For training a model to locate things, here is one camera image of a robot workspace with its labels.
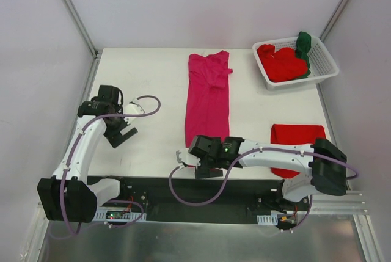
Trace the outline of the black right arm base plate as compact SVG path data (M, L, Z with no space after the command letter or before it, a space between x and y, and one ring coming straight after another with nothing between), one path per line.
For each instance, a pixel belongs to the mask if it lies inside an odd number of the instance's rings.
M255 194L255 200L259 205L269 211L287 213L288 211L309 209L309 197L303 197L298 202L289 201L282 195L281 188L259 191Z

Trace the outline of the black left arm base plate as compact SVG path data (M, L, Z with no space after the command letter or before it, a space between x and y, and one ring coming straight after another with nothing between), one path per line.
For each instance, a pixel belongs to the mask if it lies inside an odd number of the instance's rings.
M147 207L148 190L146 186L123 184L120 187L120 200L130 200L140 204L143 209Z

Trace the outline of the magenta t shirt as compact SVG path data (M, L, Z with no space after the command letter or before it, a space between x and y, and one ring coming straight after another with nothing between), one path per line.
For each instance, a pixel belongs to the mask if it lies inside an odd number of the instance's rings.
M188 61L188 95L185 113L185 147L195 136L219 137L230 135L229 76L230 54L220 51L202 56L190 54Z

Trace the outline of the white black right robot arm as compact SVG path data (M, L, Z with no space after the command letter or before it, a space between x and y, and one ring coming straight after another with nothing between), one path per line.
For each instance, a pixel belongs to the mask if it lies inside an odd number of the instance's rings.
M304 197L322 193L331 196L346 194L346 155L327 139L317 138L313 144L261 144L242 137L224 140L196 136L188 148L177 153L178 161L196 168L196 178L222 176L222 170L267 167L297 172L284 178L275 204L288 210Z

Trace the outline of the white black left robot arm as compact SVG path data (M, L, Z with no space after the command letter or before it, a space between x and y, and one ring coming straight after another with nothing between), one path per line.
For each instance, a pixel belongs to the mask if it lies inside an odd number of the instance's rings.
M144 114L137 100L124 104L122 91L101 85L98 95L78 108L78 120L72 140L58 168L50 178L42 178L37 186L46 217L51 221L89 223L99 206L111 201L125 205L129 191L113 178L87 183L89 167L101 139L117 148L137 133L130 127L133 114Z

